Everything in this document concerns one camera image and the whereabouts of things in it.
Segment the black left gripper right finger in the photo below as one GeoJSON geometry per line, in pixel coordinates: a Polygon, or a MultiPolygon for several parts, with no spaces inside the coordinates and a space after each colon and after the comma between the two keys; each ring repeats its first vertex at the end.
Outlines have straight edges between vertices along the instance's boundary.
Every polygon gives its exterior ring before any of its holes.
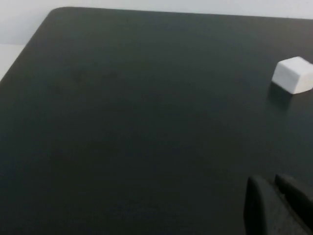
{"type": "Polygon", "coordinates": [[[313,231],[313,188],[286,174],[277,174],[275,184],[301,221],[313,231]]]}

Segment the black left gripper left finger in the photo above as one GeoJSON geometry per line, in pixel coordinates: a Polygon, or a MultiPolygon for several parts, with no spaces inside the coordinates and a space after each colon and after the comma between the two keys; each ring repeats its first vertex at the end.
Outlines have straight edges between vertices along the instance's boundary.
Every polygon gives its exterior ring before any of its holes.
{"type": "Polygon", "coordinates": [[[272,232],[270,204],[276,199],[273,185],[261,176],[250,176],[246,185],[244,224],[247,235],[269,235],[272,232]]]}

